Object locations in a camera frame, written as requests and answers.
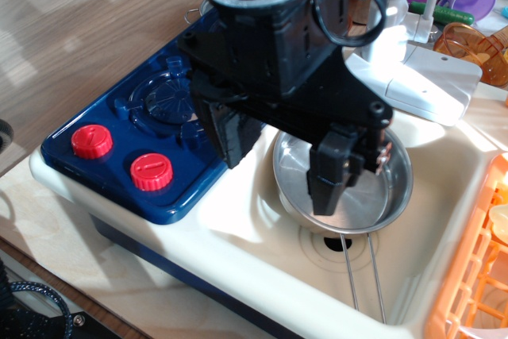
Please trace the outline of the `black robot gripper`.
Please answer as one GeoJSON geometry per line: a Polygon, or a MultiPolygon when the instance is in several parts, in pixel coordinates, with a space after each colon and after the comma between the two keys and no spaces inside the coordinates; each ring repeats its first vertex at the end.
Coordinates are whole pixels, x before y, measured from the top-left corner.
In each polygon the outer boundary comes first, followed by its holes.
{"type": "Polygon", "coordinates": [[[264,124],[311,145],[313,213],[335,213],[362,171],[388,160],[392,109],[346,67],[345,47],[382,32],[348,35],[348,0],[208,0],[215,32],[186,33],[194,110],[217,155],[236,167],[264,124]]]}

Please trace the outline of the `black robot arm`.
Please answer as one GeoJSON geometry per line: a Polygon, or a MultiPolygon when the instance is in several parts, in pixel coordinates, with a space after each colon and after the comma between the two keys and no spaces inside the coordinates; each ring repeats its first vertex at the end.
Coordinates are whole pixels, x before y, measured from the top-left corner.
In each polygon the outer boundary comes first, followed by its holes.
{"type": "MultiPolygon", "coordinates": [[[[195,113],[217,154],[236,167],[271,125],[311,146],[313,210],[330,215],[363,171],[390,157],[392,108],[355,77],[342,50],[373,42],[348,35],[348,0],[208,0],[217,32],[186,33],[195,113]]],[[[385,10],[387,0],[375,0],[385,10]]]]}

